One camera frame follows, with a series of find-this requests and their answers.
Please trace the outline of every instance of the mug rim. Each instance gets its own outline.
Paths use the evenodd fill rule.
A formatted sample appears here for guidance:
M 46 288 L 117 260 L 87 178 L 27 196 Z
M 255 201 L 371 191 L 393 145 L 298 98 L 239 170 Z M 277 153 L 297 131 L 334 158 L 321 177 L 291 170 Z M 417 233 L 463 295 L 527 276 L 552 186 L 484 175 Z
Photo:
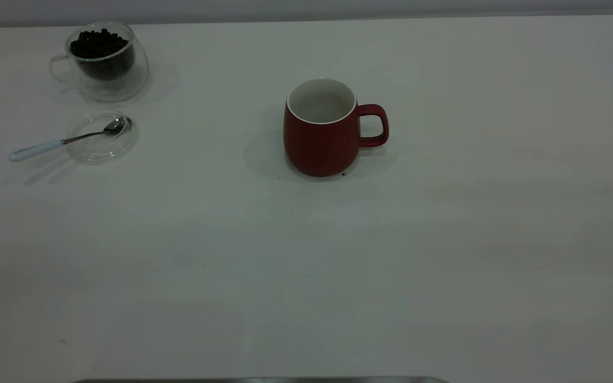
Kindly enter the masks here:
M 333 121 L 326 121 L 324 123 L 317 123 L 315 121 L 305 120 L 302 117 L 297 116 L 297 113 L 292 111 L 292 107 L 290 106 L 290 96 L 292 95 L 293 92 L 295 92 L 295 90 L 297 90 L 297 88 L 301 87 L 302 85 L 306 84 L 307 82 L 311 82 L 311 81 L 315 81 L 315 80 L 334 81 L 334 82 L 337 82 L 337 83 L 343 85 L 345 88 L 347 88 L 351 92 L 351 94 L 353 95 L 353 105 L 351 106 L 350 111 L 348 111 L 347 114 L 345 114 L 344 116 L 340 117 L 339 119 L 336 119 L 336 120 L 333 120 Z M 338 123 L 338 122 L 342 121 L 343 119 L 346 119 L 348 116 L 351 115 L 351 113 L 353 113 L 353 111 L 356 109 L 357 105 L 358 105 L 358 98 L 356 97 L 356 93 L 353 91 L 353 89 L 351 89 L 347 84 L 341 82 L 340 80 L 335 80 L 334 78 L 328 78 L 328 77 L 314 77 L 314 78 L 310 78 L 309 80 L 302 81 L 299 84 L 297 84 L 296 87 L 292 88 L 292 90 L 290 90 L 290 93 L 287 94 L 287 97 L 285 98 L 285 106 L 287 106 L 287 109 L 288 109 L 288 111 L 290 111 L 290 114 L 292 114 L 292 116 L 294 116 L 296 119 L 299 119 L 302 122 L 305 122 L 305 123 L 308 123 L 308 124 L 318 124 L 319 126 L 323 126 L 323 124 Z
M 124 27 L 127 29 L 127 31 L 129 32 L 129 34 L 131 36 L 129 36 L 129 41 L 127 42 L 126 45 L 122 46 L 122 49 L 120 49 L 119 51 L 109 54 L 108 56 L 103 56 L 103 57 L 96 57 L 94 59 L 86 59 L 80 56 L 75 56 L 75 54 L 72 53 L 72 51 L 70 51 L 70 44 L 72 41 L 70 41 L 70 39 L 75 36 L 75 34 L 77 34 L 77 32 L 79 31 L 83 31 L 84 29 L 87 29 L 88 27 L 95 27 L 96 25 L 106 25 L 106 24 L 114 24 L 114 25 L 119 25 L 120 27 Z M 73 59 L 76 59 L 77 61 L 83 61 L 85 63 L 89 63 L 89 62 L 94 62 L 94 61 L 101 61 L 101 60 L 105 60 L 105 59 L 109 59 L 112 57 L 117 56 L 118 54 L 126 51 L 130 46 L 132 46 L 134 44 L 134 31 L 132 31 L 131 27 L 129 27 L 129 25 L 124 24 L 123 22 L 119 22 L 119 21 L 97 21 L 97 22 L 90 22 L 89 24 L 86 24 L 85 26 L 75 29 L 75 31 L 73 31 L 70 36 L 68 36 L 68 38 L 65 40 L 65 54 L 69 57 L 72 57 Z

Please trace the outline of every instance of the mug handle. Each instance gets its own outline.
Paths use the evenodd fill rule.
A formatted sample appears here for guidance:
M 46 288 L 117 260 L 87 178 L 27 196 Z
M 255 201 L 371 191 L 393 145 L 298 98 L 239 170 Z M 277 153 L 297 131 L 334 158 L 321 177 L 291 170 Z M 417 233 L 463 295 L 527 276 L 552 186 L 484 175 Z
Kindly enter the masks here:
M 390 124 L 387 122 L 387 113 L 381 106 L 376 104 L 361 105 L 356 107 L 358 116 L 378 116 L 382 120 L 382 134 L 375 137 L 361 137 L 361 146 L 370 148 L 380 146 L 387 142 L 390 137 Z
M 58 56 L 52 58 L 51 60 L 49 60 L 49 72 L 51 72 L 51 75 L 53 76 L 53 78 L 62 82 L 63 84 L 77 85 L 77 82 L 71 80 L 70 75 L 68 75 L 68 73 L 71 73 L 71 68 L 70 68 L 70 62 L 67 60 L 68 60 L 68 56 L 66 56 L 65 54 L 59 54 Z M 56 64 L 58 64 L 60 61 L 66 61 L 66 65 L 68 66 L 68 70 L 66 70 L 65 75 L 61 75 L 60 73 L 58 73 L 59 66 Z

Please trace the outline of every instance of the white wall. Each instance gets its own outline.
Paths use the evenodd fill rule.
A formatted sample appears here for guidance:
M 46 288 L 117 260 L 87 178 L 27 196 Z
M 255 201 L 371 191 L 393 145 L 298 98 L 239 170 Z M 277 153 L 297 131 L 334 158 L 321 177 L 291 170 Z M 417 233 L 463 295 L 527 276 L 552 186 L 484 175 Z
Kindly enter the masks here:
M 0 0 L 0 26 L 613 13 L 613 0 Z

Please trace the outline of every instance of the coffee bean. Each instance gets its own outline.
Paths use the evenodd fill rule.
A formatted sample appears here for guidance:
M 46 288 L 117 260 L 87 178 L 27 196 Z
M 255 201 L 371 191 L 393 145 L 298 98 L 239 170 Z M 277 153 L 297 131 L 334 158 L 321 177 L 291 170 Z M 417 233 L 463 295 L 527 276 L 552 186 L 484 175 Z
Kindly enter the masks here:
M 83 59 L 99 59 L 110 56 L 124 48 L 126 41 L 117 34 L 110 34 L 107 29 L 84 31 L 78 39 L 70 43 L 70 51 Z M 78 65 L 88 76 L 97 80 L 114 80 L 127 73 L 134 65 L 134 48 L 109 59 L 99 61 L 78 61 Z

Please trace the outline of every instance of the transparent glass lid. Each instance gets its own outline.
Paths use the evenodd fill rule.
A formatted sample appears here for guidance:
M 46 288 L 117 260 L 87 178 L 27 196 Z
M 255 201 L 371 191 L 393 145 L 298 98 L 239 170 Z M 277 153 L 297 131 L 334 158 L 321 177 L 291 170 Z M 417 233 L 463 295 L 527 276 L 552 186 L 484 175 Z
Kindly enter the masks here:
M 98 134 L 66 145 L 68 153 L 80 163 L 99 164 L 117 160 L 126 155 L 138 140 L 134 121 L 115 109 L 94 109 L 75 117 L 68 126 L 68 138 L 103 131 L 117 119 L 125 119 L 120 133 Z

